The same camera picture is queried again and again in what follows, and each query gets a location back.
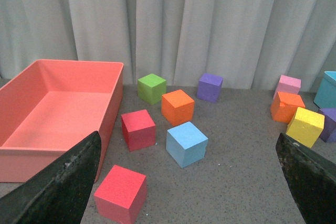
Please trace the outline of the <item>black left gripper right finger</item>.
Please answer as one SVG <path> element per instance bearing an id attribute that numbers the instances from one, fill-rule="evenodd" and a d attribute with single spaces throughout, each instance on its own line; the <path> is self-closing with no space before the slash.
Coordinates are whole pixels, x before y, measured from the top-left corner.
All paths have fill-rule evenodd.
<path id="1" fill-rule="evenodd" d="M 335 223 L 335 164 L 285 133 L 276 153 L 304 221 Z"/>

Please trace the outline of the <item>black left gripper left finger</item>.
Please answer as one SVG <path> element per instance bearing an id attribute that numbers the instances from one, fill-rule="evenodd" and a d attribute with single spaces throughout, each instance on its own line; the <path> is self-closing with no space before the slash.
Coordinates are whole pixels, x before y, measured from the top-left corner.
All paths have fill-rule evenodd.
<path id="1" fill-rule="evenodd" d="M 97 131 L 1 198 L 1 223 L 80 223 L 98 172 Z"/>

